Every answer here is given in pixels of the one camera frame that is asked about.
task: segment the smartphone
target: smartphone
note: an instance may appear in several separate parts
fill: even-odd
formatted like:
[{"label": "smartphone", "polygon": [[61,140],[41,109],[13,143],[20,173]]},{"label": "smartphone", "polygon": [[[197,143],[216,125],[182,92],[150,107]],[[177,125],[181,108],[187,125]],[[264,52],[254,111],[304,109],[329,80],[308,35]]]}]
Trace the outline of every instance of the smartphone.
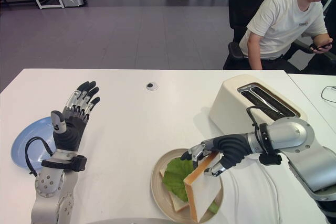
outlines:
[{"label": "smartphone", "polygon": [[[325,45],[323,45],[323,46],[321,46],[322,48],[326,48],[327,46],[329,46],[329,45],[331,45],[332,44],[332,42],[330,42],[330,43],[328,43],[328,44],[325,44]],[[320,48],[320,47],[316,47],[316,45],[313,43],[313,44],[311,44],[309,47],[312,47],[313,49],[315,49],[315,50],[318,50],[318,48]]]}]

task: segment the white toaster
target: white toaster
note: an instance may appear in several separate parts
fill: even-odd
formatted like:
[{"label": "white toaster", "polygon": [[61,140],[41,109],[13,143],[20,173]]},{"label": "white toaster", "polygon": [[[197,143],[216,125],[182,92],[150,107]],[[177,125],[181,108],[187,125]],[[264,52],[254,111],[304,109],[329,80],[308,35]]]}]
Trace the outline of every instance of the white toaster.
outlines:
[{"label": "white toaster", "polygon": [[307,120],[306,114],[298,106],[248,74],[235,76],[223,82],[209,117],[224,134],[252,132],[254,127],[246,109],[253,105],[266,106],[274,111],[252,109],[258,124],[272,124],[280,118],[277,112]]}]

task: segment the white desk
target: white desk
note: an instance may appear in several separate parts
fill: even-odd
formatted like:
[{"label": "white desk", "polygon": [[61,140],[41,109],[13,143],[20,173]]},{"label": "white desk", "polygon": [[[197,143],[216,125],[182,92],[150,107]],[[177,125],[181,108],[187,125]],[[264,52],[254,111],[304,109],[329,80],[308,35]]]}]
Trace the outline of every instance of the white desk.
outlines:
[{"label": "white desk", "polygon": [[[326,101],[321,97],[321,92],[325,86],[336,86],[336,76],[290,74],[289,77],[336,132],[336,103]],[[336,91],[326,90],[324,97],[326,96],[330,100],[336,101]]]},{"label": "white desk", "polygon": [[[335,133],[283,71],[24,69],[0,94],[0,223],[30,223],[35,201],[34,177],[11,160],[13,140],[51,110],[62,110],[73,90],[87,80],[96,80],[101,102],[79,149],[88,162],[75,187],[71,223],[166,218],[150,193],[156,161],[172,149],[221,134],[207,116],[209,109],[221,83],[242,73],[256,76],[298,104],[320,143],[336,150]],[[159,88],[147,90],[149,82]],[[267,194],[271,189],[266,180],[256,173],[256,163],[246,160],[229,171],[222,175],[225,200],[208,223],[277,223],[276,202]],[[286,161],[267,171],[278,188],[283,223],[325,224]],[[237,198],[231,175],[239,184]]]}]

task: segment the white t-shirt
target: white t-shirt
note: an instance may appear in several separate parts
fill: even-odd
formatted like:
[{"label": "white t-shirt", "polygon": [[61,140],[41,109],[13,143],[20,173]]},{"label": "white t-shirt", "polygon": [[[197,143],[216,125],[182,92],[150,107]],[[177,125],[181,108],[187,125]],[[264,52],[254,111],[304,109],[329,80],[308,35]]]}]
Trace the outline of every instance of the white t-shirt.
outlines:
[{"label": "white t-shirt", "polygon": [[310,3],[309,8],[303,12],[298,0],[264,0],[239,43],[246,56],[251,31],[262,36],[261,59],[278,58],[286,53],[290,44],[300,35],[314,37],[327,33],[321,2]]}]

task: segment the green lettuce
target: green lettuce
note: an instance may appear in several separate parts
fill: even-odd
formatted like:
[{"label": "green lettuce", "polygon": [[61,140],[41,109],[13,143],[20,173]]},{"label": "green lettuce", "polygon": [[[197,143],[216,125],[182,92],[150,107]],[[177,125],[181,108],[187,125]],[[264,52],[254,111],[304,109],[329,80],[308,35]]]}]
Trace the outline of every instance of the green lettuce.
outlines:
[{"label": "green lettuce", "polygon": [[[183,180],[194,170],[191,160],[180,160],[179,157],[174,158],[167,164],[167,169],[164,173],[162,182],[168,191],[173,192],[178,198],[184,202],[188,202],[187,192],[184,187]],[[209,206],[209,211],[216,214],[218,205],[212,202]]]}]

